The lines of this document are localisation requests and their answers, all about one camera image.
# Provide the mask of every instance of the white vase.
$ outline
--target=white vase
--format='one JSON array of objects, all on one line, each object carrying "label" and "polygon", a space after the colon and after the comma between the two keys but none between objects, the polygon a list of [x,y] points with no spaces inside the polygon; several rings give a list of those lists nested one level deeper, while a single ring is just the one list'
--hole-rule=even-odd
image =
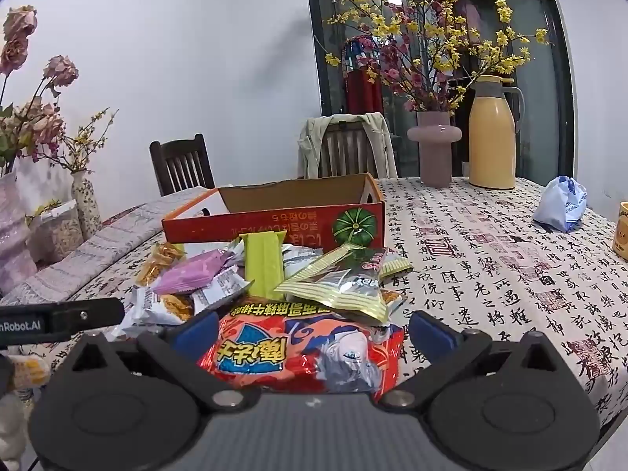
[{"label": "white vase", "polygon": [[83,239],[87,240],[102,228],[102,223],[93,186],[85,170],[72,173],[71,194],[77,201],[78,222]]},{"label": "white vase", "polygon": [[0,292],[8,294],[18,283],[37,272],[26,239],[30,232],[24,219],[15,172],[0,177]]}]

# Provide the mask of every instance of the green snack bar wrapper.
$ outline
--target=green snack bar wrapper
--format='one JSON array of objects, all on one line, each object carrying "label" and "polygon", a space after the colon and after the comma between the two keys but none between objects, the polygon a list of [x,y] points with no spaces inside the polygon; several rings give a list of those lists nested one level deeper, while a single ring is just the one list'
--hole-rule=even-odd
[{"label": "green snack bar wrapper", "polygon": [[387,249],[345,242],[279,285],[275,292],[310,299],[333,310],[359,311],[381,323],[388,321],[379,289]]},{"label": "green snack bar wrapper", "polygon": [[244,241],[244,277],[254,282],[249,294],[281,301],[284,295],[275,292],[275,287],[284,279],[281,244],[286,231],[254,232],[240,237]]}]

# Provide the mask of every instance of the thermos handle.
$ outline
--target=thermos handle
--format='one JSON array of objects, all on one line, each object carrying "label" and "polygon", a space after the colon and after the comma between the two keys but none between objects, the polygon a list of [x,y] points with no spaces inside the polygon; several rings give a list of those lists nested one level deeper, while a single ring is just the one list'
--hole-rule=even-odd
[{"label": "thermos handle", "polygon": [[523,120],[523,116],[526,114],[526,100],[523,99],[522,91],[516,86],[505,86],[504,92],[516,93],[519,95],[519,120],[514,125],[514,131],[518,133],[521,130],[521,121]]}]

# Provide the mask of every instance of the yellow thermos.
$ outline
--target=yellow thermos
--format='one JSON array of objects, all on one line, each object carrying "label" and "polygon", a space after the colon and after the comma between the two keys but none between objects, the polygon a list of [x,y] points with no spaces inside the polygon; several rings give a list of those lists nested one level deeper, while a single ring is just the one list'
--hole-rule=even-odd
[{"label": "yellow thermos", "polygon": [[[469,116],[469,182],[494,190],[514,188],[516,165],[515,133],[525,113],[521,90],[499,76],[480,76],[473,84],[475,99]],[[504,92],[520,98],[520,116],[515,125]]]}]

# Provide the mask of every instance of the floor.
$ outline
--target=floor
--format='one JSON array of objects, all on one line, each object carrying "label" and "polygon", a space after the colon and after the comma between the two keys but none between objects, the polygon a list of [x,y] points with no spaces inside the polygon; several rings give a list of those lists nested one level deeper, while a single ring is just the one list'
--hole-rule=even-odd
[{"label": "floor", "polygon": [[[619,429],[603,446],[602,450],[593,457],[583,471],[616,471],[625,469],[625,463],[628,462],[628,420],[624,421]],[[35,460],[35,454],[30,447],[26,448],[26,453],[22,458],[21,471],[27,471],[29,466]],[[37,464],[33,471],[43,471],[42,467]]]}]

